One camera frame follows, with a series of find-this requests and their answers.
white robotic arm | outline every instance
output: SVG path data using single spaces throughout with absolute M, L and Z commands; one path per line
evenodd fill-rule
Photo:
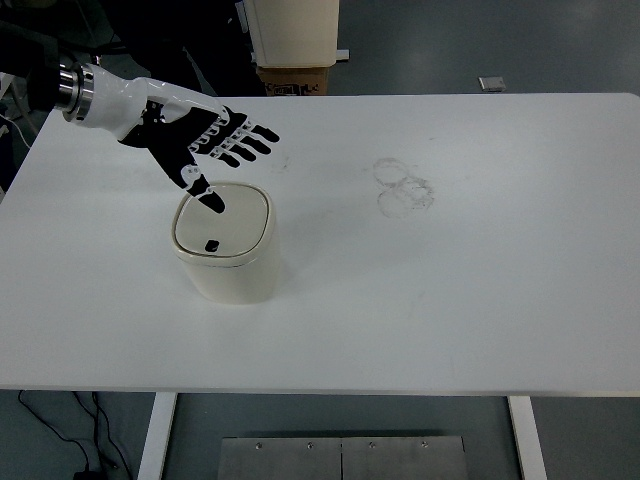
M 269 154 L 271 130 L 233 112 L 217 99 L 150 78 L 124 80 L 94 65 L 61 71 L 56 108 L 71 123 L 111 132 L 125 145 L 148 148 L 167 175 L 221 213 L 223 200 L 201 173 L 193 154 L 231 167 Z

black cable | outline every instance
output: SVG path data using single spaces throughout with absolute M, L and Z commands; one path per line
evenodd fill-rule
M 93 413 L 92 411 L 90 411 L 85 404 L 82 402 L 82 400 L 80 400 L 80 396 L 78 395 L 78 392 L 71 392 L 73 393 L 73 396 L 75 397 L 76 401 L 78 402 L 78 404 L 82 407 L 82 409 L 87 412 L 87 415 L 89 415 L 92 419 L 93 419 L 93 444 L 96 447 L 96 451 L 98 452 L 98 459 L 100 460 L 100 467 L 102 469 L 102 471 L 104 471 L 104 465 L 102 464 L 102 462 L 105 462 L 107 465 L 109 465 L 111 468 L 113 469 L 117 469 L 118 468 L 118 464 L 116 462 L 114 462 L 110 457 L 108 457 L 101 449 L 100 449 L 100 444 L 98 441 L 98 416 Z
M 45 420 L 43 420 L 40 417 L 40 415 L 38 415 L 36 412 L 34 412 L 33 409 L 22 400 L 22 394 L 24 392 L 25 392 L 25 390 L 20 390 L 20 392 L 18 392 L 18 401 L 22 404 L 22 406 L 24 406 L 27 410 L 29 410 L 29 412 L 31 412 L 31 415 L 36 417 L 40 421 L 40 423 L 42 423 L 47 428 L 49 428 L 53 433 L 55 433 L 56 436 L 60 440 L 62 440 L 63 442 L 75 443 L 76 445 L 78 445 L 80 450 L 82 450 L 82 454 L 84 455 L 84 460 L 85 460 L 84 471 L 88 472 L 89 471 L 89 456 L 87 455 L 87 451 L 84 449 L 84 447 L 80 444 L 80 442 L 78 442 L 77 440 L 74 440 L 73 438 L 65 438 L 65 437 L 63 437 L 55 428 L 53 428 L 49 423 L 47 423 Z
M 118 455 L 120 456 L 120 460 L 122 460 L 122 464 L 124 465 L 124 469 L 127 471 L 127 477 L 129 478 L 129 480 L 133 480 L 133 475 L 131 474 L 131 470 L 129 470 L 129 465 L 127 465 L 127 461 L 124 459 L 124 455 L 122 455 L 122 452 L 120 451 L 118 446 L 111 439 L 109 417 L 107 416 L 107 413 L 102 409 L 102 407 L 100 406 L 100 403 L 98 402 L 98 392 L 91 392 L 91 399 L 93 400 L 93 403 L 95 404 L 96 409 L 98 410 L 96 416 L 99 416 L 100 414 L 104 416 L 104 420 L 107 424 L 107 439 L 109 440 L 109 443 L 111 443 L 111 445 L 113 445 L 116 451 L 118 452 Z

floor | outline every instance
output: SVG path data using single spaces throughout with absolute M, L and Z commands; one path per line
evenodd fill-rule
M 22 13 L 77 43 L 112 38 L 95 0 Z M 332 67 L 329 94 L 476 94 L 477 77 L 491 75 L 504 78 L 508 93 L 640 94 L 639 23 L 634 2 L 342 0 L 339 48 L 351 58 Z M 125 78 L 145 74 L 126 56 L 105 58 L 103 66 Z M 17 115 L 12 99 L 3 101 Z M 37 124 L 44 119 L 34 115 Z M 18 124 L 33 141 L 24 120 Z M 13 143 L 20 165 L 27 148 L 15 129 Z M 97 468 L 92 420 L 69 392 L 27 392 L 25 400 L 69 438 L 82 439 Z M 153 394 L 103 392 L 100 401 L 135 474 Z M 640 478 L 640 401 L 536 398 L 533 406 L 549 479 Z M 101 445 L 117 460 L 105 433 Z M 323 434 L 462 435 L 469 478 L 519 478 L 502 398 L 198 394 L 178 399 L 165 478 L 216 478 L 224 436 Z M 78 446 L 41 425 L 17 392 L 0 391 L 0 478 L 71 479 L 84 463 Z M 122 465 L 106 468 L 109 479 L 127 478 Z

robotic hand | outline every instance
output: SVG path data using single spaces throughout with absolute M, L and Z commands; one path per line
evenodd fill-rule
M 167 175 L 214 211 L 224 211 L 193 154 L 238 167 L 269 154 L 279 141 L 207 95 L 150 78 L 124 80 L 94 65 L 60 66 L 55 38 L 0 21 L 0 70 L 27 79 L 32 109 L 58 108 L 88 128 L 110 131 L 121 143 L 148 148 Z
M 176 185 L 217 213 L 224 211 L 224 201 L 193 154 L 236 168 L 240 160 L 271 153 L 268 143 L 280 140 L 215 98 L 168 83 L 123 80 L 93 65 L 77 66 L 61 78 L 68 79 L 69 94 L 56 107 L 68 121 L 104 128 L 125 145 L 149 149 Z

small white object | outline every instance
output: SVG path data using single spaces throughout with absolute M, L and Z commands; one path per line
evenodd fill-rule
M 212 187 L 225 202 L 224 212 L 215 213 L 187 195 L 173 221 L 174 251 L 209 300 L 262 302 L 273 293 L 280 265 L 273 201 L 246 183 Z
M 245 0 L 260 67 L 330 67 L 336 63 L 339 0 Z

